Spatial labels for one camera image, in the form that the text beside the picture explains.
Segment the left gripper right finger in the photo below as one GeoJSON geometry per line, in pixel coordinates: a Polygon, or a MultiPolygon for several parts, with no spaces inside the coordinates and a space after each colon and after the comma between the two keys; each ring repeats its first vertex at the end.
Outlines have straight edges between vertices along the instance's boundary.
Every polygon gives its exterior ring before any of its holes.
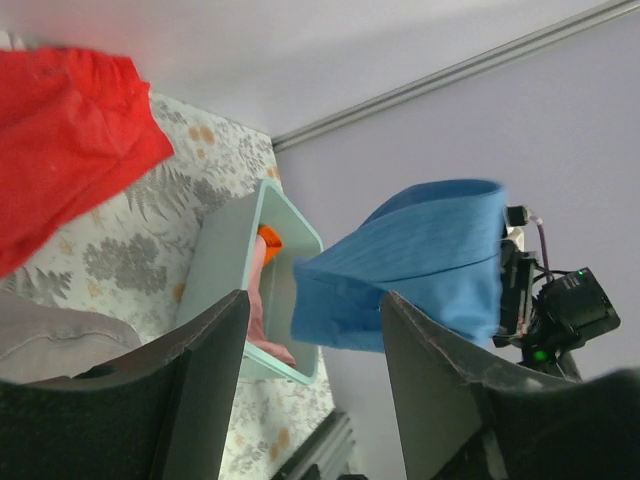
{"type": "Polygon", "coordinates": [[[508,362],[387,294],[383,339],[410,479],[635,479],[639,373],[570,381],[508,362]]]}

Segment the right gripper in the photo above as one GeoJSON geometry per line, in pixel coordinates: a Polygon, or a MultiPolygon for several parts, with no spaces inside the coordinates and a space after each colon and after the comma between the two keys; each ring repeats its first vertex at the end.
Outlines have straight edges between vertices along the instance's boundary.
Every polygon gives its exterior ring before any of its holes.
{"type": "Polygon", "coordinates": [[[500,250],[500,321],[492,340],[496,347],[507,345],[531,350],[536,342],[539,321],[533,300],[538,260],[534,252],[523,252],[515,244],[502,244],[500,250]]]}

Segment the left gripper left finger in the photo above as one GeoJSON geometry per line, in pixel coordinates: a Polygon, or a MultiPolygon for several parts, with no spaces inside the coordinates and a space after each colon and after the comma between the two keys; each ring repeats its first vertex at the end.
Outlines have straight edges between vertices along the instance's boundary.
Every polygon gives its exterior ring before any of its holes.
{"type": "Polygon", "coordinates": [[[249,300],[234,290],[193,320],[74,377],[1,378],[5,479],[215,479],[249,300]]]}

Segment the blue bucket hat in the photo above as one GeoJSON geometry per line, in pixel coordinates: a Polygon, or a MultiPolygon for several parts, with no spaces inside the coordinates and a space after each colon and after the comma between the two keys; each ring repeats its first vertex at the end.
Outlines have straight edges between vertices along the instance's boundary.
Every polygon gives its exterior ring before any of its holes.
{"type": "Polygon", "coordinates": [[[413,185],[356,230],[293,267],[298,342],[381,352],[381,303],[396,292],[484,345],[500,320],[504,187],[483,179],[413,185]]]}

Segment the grey bucket hat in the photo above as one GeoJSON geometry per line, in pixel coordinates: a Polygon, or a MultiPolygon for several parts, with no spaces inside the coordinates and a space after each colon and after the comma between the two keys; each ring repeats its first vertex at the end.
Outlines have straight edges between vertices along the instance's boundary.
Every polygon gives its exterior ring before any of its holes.
{"type": "Polygon", "coordinates": [[[122,320],[1,295],[1,378],[17,384],[74,377],[142,345],[122,320]]]}

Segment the teal plastic bin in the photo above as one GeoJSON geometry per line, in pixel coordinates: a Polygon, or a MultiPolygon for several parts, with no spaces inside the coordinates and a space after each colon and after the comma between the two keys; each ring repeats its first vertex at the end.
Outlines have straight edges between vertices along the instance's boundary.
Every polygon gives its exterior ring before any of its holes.
{"type": "Polygon", "coordinates": [[[175,325],[183,326],[231,291],[248,287],[261,225],[274,229],[283,242],[283,249],[265,267],[259,284],[264,332],[268,340],[288,349],[296,366],[290,367],[248,343],[240,375],[310,385],[316,377],[319,350],[290,335],[296,299],[293,266],[297,260],[321,253],[323,245],[316,230],[272,180],[262,180],[253,193],[229,201],[204,218],[175,325]]]}

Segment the red cloth hat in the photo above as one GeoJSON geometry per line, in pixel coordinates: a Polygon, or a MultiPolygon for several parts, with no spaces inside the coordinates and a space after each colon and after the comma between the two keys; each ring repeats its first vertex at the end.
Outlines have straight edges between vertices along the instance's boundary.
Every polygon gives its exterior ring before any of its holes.
{"type": "Polygon", "coordinates": [[[2,51],[2,275],[173,152],[131,58],[86,48],[2,51]]]}

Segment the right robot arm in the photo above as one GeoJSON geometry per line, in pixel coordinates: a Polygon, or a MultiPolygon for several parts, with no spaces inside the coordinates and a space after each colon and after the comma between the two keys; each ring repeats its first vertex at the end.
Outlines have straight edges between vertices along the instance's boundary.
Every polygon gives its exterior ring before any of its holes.
{"type": "Polygon", "coordinates": [[[500,276],[500,324],[494,345],[518,348],[521,366],[579,380],[571,352],[620,326],[619,315],[592,271],[550,270],[533,252],[504,240],[500,276]]]}

